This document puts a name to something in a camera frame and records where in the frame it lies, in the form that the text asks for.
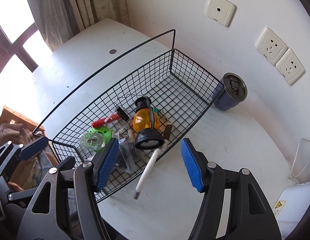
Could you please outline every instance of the window frame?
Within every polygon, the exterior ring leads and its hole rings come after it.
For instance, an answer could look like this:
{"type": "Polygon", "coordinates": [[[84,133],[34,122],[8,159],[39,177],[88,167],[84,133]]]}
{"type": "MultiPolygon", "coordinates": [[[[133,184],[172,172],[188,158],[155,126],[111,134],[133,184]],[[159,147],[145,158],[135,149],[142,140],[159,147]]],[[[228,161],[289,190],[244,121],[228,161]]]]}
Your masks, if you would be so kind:
{"type": "Polygon", "coordinates": [[[37,30],[36,24],[33,23],[11,43],[0,26],[0,73],[14,54],[31,72],[34,72],[38,65],[26,52],[23,45],[37,30]]]}

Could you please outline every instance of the curtain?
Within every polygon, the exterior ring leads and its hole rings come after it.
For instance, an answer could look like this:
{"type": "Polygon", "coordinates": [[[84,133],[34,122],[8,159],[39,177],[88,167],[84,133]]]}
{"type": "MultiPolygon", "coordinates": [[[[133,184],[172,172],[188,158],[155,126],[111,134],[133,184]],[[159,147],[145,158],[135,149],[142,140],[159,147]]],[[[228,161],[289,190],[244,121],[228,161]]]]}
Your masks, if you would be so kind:
{"type": "Polygon", "coordinates": [[[80,31],[105,18],[129,26],[126,0],[70,0],[80,31]]]}
{"type": "Polygon", "coordinates": [[[55,51],[79,33],[69,0],[27,0],[39,32],[55,51]]]}
{"type": "Polygon", "coordinates": [[[52,51],[105,18],[129,26],[126,0],[27,1],[37,28],[52,51]]]}

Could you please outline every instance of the blue tumbler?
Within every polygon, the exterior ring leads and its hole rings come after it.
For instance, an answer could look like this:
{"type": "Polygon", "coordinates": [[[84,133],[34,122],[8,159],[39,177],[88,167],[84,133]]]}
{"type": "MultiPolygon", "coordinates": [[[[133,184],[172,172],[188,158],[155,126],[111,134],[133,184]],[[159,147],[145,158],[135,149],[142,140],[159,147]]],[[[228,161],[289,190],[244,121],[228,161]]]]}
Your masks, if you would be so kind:
{"type": "MultiPolygon", "coordinates": [[[[244,101],[247,96],[247,88],[244,81],[238,75],[226,73],[221,82],[224,84],[224,89],[214,102],[217,109],[226,111],[238,105],[239,102],[244,101]]],[[[222,88],[217,86],[215,90],[218,93],[222,88]]]]}

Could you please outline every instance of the basket handle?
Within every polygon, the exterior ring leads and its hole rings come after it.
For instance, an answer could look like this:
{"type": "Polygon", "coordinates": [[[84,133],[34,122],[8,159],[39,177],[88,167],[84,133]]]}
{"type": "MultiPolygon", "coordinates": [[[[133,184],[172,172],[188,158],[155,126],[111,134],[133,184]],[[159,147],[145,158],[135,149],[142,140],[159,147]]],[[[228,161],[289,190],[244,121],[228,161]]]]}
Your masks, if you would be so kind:
{"type": "Polygon", "coordinates": [[[95,73],[93,73],[92,75],[90,75],[88,78],[86,78],[83,82],[81,82],[75,89],[73,89],[63,100],[61,100],[53,109],[52,111],[50,111],[50,113],[37,125],[37,127],[34,129],[33,131],[33,136],[35,137],[39,137],[37,136],[35,133],[38,131],[39,127],[51,116],[51,114],[62,104],[64,103],[73,93],[75,93],[80,87],[82,87],[87,81],[89,81],[91,78],[93,78],[94,76],[96,76],[98,73],[100,73],[102,70],[104,70],[105,68],[107,68],[109,65],[113,64],[115,61],[119,60],[120,58],[126,56],[127,54],[129,54],[130,52],[134,51],[135,49],[140,48],[141,46],[161,37],[164,36],[168,33],[173,32],[173,41],[172,41],[172,49],[174,49],[174,43],[175,43],[175,34],[176,34],[176,30],[175,29],[171,29],[169,31],[166,31],[164,33],[161,33],[153,38],[148,39],[147,41],[144,41],[140,44],[138,44],[137,46],[129,49],[128,51],[124,52],[123,54],[121,54],[120,56],[118,56],[117,58],[113,59],[112,61],[108,62],[105,66],[101,67],[99,70],[97,70],[95,73]]]}

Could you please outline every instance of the white wall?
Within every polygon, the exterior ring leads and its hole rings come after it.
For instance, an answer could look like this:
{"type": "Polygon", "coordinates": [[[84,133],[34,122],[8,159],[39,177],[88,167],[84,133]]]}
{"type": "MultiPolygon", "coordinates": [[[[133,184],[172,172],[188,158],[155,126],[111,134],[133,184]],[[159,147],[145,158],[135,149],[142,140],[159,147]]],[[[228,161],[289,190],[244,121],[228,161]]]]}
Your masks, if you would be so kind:
{"type": "MultiPolygon", "coordinates": [[[[242,77],[249,91],[242,104],[292,162],[298,141],[310,139],[310,18],[299,0],[228,1],[237,7],[229,28],[204,15],[207,0],[127,0],[127,5],[132,28],[148,36],[175,28],[177,49],[217,78],[226,72],[242,77]],[[255,48],[265,27],[306,69],[293,86],[255,48]]],[[[298,158],[296,167],[308,157],[298,158]]],[[[299,180],[310,180],[310,165],[299,180]]]]}

